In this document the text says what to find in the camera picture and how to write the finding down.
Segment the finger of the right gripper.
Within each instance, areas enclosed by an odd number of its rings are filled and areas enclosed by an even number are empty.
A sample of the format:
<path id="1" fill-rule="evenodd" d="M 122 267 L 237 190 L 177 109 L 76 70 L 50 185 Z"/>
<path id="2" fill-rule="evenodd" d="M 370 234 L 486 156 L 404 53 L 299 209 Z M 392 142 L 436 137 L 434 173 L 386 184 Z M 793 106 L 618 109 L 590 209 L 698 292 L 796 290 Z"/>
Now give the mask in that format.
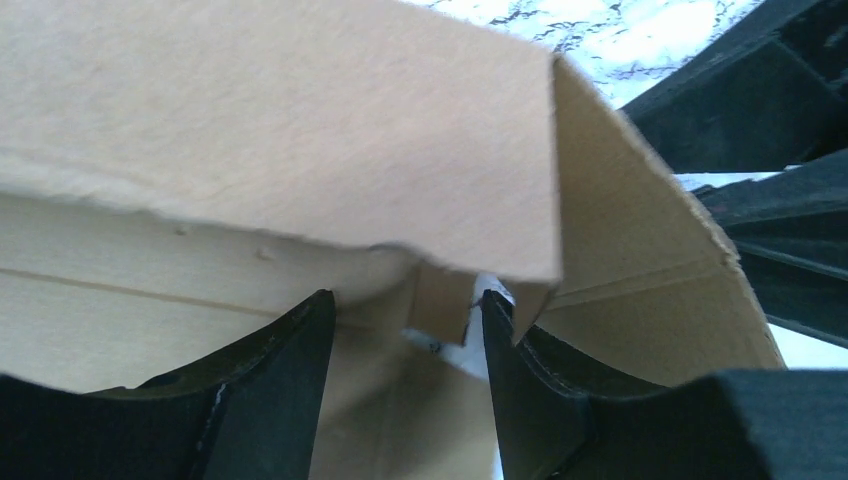
<path id="1" fill-rule="evenodd" d="M 847 152 L 695 196 L 735 244 L 769 322 L 847 344 Z"/>
<path id="2" fill-rule="evenodd" d="M 847 146 L 847 3 L 765 1 L 623 108 L 676 173 L 777 171 Z"/>

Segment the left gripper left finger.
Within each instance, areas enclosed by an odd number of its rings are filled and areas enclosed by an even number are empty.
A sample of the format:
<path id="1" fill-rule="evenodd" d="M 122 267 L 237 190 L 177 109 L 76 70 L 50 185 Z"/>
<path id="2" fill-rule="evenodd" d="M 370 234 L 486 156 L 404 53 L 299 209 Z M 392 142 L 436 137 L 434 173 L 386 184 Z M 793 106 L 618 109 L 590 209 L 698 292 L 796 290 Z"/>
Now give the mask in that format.
<path id="1" fill-rule="evenodd" d="M 315 292 L 181 368 L 77 394 L 1 379 L 5 479 L 305 479 L 336 325 Z"/>

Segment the brown cardboard box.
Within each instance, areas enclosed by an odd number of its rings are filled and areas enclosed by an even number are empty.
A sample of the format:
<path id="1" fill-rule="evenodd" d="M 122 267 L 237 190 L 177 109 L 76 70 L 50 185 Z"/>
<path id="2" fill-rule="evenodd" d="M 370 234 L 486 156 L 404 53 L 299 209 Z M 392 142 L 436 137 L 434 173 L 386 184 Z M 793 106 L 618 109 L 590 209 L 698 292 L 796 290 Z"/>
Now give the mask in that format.
<path id="1" fill-rule="evenodd" d="M 315 292 L 305 479 L 488 479 L 484 275 L 661 387 L 784 369 L 730 239 L 567 59 L 398 1 L 5 1 L 1 379 L 134 389 Z M 419 340 L 412 340 L 417 333 Z"/>

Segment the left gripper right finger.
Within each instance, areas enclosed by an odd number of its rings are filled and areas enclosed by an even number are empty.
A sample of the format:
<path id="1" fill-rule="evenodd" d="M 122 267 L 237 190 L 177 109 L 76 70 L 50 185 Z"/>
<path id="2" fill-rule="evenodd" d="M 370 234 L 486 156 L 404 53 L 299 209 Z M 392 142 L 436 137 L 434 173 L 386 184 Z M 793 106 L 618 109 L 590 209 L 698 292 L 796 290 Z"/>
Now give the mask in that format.
<path id="1" fill-rule="evenodd" d="M 723 370 L 661 387 L 547 332 L 512 339 L 512 304 L 481 299 L 508 479 L 843 479 L 843 370 Z"/>

